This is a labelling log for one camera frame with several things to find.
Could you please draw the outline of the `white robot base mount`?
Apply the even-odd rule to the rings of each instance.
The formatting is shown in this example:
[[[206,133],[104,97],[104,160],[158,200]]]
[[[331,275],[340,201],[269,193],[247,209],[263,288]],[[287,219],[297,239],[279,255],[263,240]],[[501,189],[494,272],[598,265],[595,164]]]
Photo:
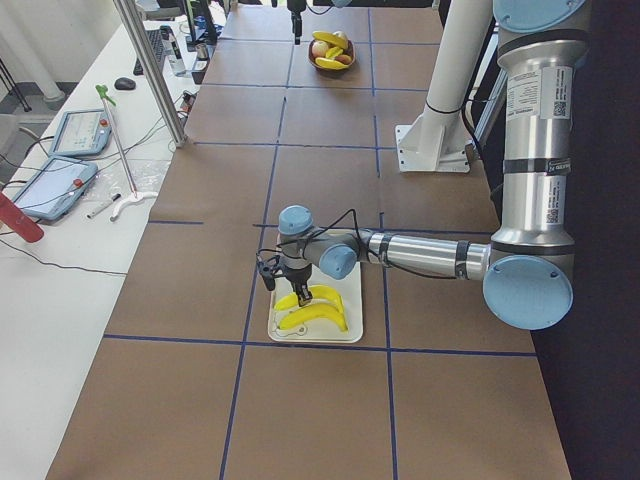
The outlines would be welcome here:
[[[412,133],[412,125],[396,125],[395,138],[398,166],[401,172],[438,172],[466,174],[470,171],[462,144],[445,151],[447,130],[437,127],[422,134]]]

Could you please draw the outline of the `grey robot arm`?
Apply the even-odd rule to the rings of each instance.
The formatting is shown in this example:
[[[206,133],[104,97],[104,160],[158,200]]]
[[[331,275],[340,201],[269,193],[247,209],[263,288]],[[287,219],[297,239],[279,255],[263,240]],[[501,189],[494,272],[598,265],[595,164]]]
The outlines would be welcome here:
[[[574,242],[564,227],[571,170],[572,83],[588,51],[588,1],[454,1],[423,112],[396,129],[404,172],[466,172],[461,150],[474,69],[491,26],[500,67],[493,110],[505,113],[502,215],[487,244],[355,228],[318,228],[303,206],[279,216],[274,258],[259,267],[268,289],[288,280],[294,302],[312,300],[314,270],[345,278],[359,262],[438,280],[478,280],[491,312],[506,324],[539,330],[558,323],[573,303]]]

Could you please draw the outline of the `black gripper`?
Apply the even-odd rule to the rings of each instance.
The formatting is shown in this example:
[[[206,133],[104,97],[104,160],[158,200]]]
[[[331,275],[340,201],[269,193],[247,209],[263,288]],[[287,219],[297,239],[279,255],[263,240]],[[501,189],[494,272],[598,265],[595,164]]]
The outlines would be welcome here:
[[[306,306],[313,300],[313,294],[308,287],[311,274],[311,267],[301,269],[287,267],[284,270],[285,278],[290,282],[293,292],[297,295],[299,306]]]

